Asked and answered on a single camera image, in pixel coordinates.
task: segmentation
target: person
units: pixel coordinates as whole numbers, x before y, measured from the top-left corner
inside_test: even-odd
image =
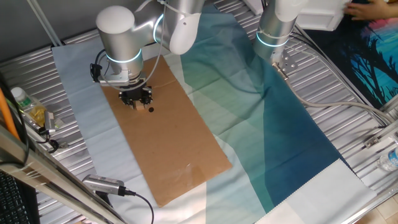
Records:
[[[344,9],[354,21],[390,19],[398,17],[398,4],[388,4],[384,0],[368,0],[369,4],[348,3]]]

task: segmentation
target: keyboard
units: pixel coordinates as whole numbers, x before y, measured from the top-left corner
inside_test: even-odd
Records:
[[[0,223],[35,224],[31,222],[21,188],[13,176],[0,172]]]

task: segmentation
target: clear plastic bottle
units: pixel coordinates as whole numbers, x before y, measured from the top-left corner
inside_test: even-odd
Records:
[[[46,111],[46,109],[41,102],[38,99],[26,94],[26,92],[19,87],[13,88],[11,93],[18,102],[18,105],[21,107],[21,110],[25,114],[29,115],[29,117],[33,119],[37,125],[43,127],[45,121],[44,111]]]
[[[396,148],[389,151],[388,154],[382,155],[377,161],[377,166],[386,171],[398,169],[398,155]]]

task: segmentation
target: gray cable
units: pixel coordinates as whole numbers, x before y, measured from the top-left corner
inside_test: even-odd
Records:
[[[282,71],[282,69],[280,69],[280,67],[278,66],[278,64],[274,63],[272,65],[273,67],[275,67],[278,71],[278,73],[280,73],[282,75],[282,77],[284,78],[287,86],[290,88],[290,90],[292,90],[292,92],[294,93],[294,95],[298,98],[298,100],[300,100],[303,104],[307,105],[307,106],[312,106],[312,107],[329,107],[329,106],[340,106],[340,105],[347,105],[347,106],[357,106],[360,108],[364,108],[366,110],[369,111],[373,111],[376,114],[378,114],[379,116],[383,117],[384,119],[386,119],[390,124],[393,123],[395,120],[392,119],[391,117],[389,117],[387,114],[383,113],[382,111],[379,111],[378,109],[375,109],[371,106],[365,105],[363,103],[357,103],[357,102],[348,102],[348,101],[342,101],[342,102],[334,102],[334,103],[312,103],[309,102],[307,100],[304,100],[303,98],[301,98],[301,96],[299,96],[297,94],[297,92],[293,89],[292,84],[290,84],[289,79],[287,78],[287,75]]]
[[[162,54],[162,44],[163,44],[163,34],[164,34],[164,24],[165,24],[165,22],[166,22],[166,6],[164,6],[164,9],[163,9],[162,36],[161,36],[161,38],[160,38],[160,49],[159,49],[159,54],[157,55],[155,65],[154,65],[152,71],[150,72],[148,78],[147,78],[145,81],[143,81],[143,82],[142,82],[140,85],[138,85],[138,86],[134,86],[134,87],[131,87],[131,88],[118,88],[118,87],[116,87],[116,86],[110,84],[110,83],[105,79],[105,76],[101,73],[102,79],[103,79],[110,87],[114,88],[115,90],[119,90],[119,91],[131,91],[131,90],[135,90],[135,89],[140,88],[141,86],[145,85],[145,83],[148,82],[148,80],[149,80],[149,79],[152,77],[152,75],[154,74],[155,69],[156,69],[156,67],[157,67],[157,64],[158,64],[158,62],[159,62],[159,59],[160,59],[160,55]]]

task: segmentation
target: blue led ring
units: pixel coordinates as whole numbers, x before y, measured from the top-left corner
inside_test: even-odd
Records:
[[[119,61],[119,60],[115,60],[113,58],[111,58],[108,54],[106,54],[107,58],[109,58],[112,62],[116,62],[116,63],[129,63],[132,62],[133,60],[137,59],[139,57],[139,55],[141,54],[142,49],[139,49],[139,52],[136,56],[134,56],[132,59],[130,60],[125,60],[125,61]]]
[[[154,35],[154,41],[155,41],[155,42],[157,42],[157,41],[156,41],[156,29],[157,29],[157,26],[159,26],[159,23],[161,22],[161,20],[163,19],[163,17],[164,17],[163,14],[160,15],[159,18],[157,18],[156,23],[155,23],[155,26],[154,26],[154,33],[153,33],[153,35]]]
[[[265,43],[264,41],[262,41],[262,40],[260,39],[259,33],[257,33],[256,35],[257,35],[257,38],[260,40],[260,42],[261,42],[262,44],[268,46],[268,47],[280,47],[280,46],[285,45],[285,44],[287,43],[287,41],[288,41],[288,40],[286,40],[286,42],[284,42],[283,44],[279,44],[279,45],[267,44],[267,43]]]

